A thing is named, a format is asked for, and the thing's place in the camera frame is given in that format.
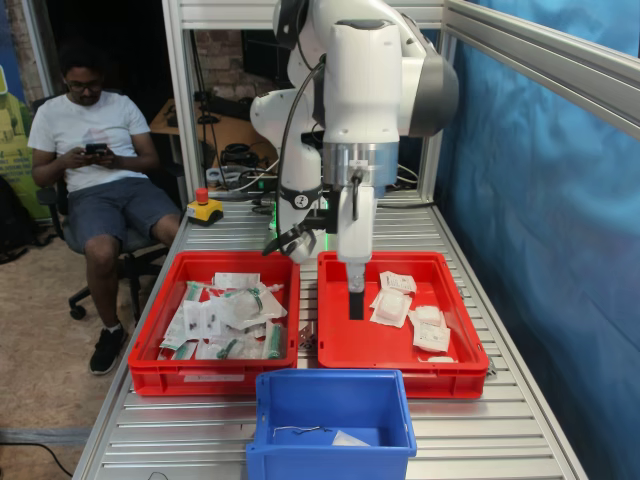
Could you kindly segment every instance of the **smartphone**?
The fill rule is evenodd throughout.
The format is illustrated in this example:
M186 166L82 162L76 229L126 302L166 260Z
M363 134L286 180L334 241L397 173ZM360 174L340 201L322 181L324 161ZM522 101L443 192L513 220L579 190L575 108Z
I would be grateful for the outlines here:
M107 148L106 143L87 143L84 151L86 155L104 155L107 153Z

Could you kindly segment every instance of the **black bag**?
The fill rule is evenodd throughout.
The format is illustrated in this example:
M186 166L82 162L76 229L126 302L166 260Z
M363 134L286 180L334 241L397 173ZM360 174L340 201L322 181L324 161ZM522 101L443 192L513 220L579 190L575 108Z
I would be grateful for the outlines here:
M0 175L0 265L27 253L25 245L48 245L55 235L48 235L41 241L38 235L42 230L24 208L9 182Z

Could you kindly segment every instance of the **man's leg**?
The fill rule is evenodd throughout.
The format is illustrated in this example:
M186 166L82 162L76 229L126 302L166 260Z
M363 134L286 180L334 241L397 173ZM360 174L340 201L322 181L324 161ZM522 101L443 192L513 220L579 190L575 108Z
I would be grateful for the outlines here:
M107 328L119 324L116 314L119 253L120 244L111 235L90 238L84 247L87 259L87 284L98 315Z
M131 198L125 206L127 223L143 235L170 247L180 228L180 211L168 195L148 179L128 178Z
M179 228L180 217L175 213L170 213L162 217L153 227L151 227L151 235L167 247L170 247L178 234Z
M87 283L104 323L89 361L89 371L94 375L111 371L127 339L127 332L116 315L118 254L120 242L125 241L127 235L117 193L118 189L109 183L69 195L69 227L78 246L83 247Z

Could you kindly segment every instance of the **eyeglasses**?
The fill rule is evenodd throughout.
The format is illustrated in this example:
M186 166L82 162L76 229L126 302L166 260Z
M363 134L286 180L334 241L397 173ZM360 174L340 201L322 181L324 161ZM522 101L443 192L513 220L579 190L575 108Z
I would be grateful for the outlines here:
M88 82L88 83L67 82L67 86L69 87L69 90L76 93L84 92L85 88L88 88L89 91L93 93L97 93L100 90L102 90L102 82L100 81Z

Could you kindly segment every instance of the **chair wheel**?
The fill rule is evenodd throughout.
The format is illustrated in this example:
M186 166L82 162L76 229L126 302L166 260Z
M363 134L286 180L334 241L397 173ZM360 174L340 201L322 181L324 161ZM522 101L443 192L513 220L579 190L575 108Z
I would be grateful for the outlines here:
M73 318L74 320L82 320L86 314L87 311L82 305L77 305L75 308L72 308L69 311L69 315L71 315L71 318Z

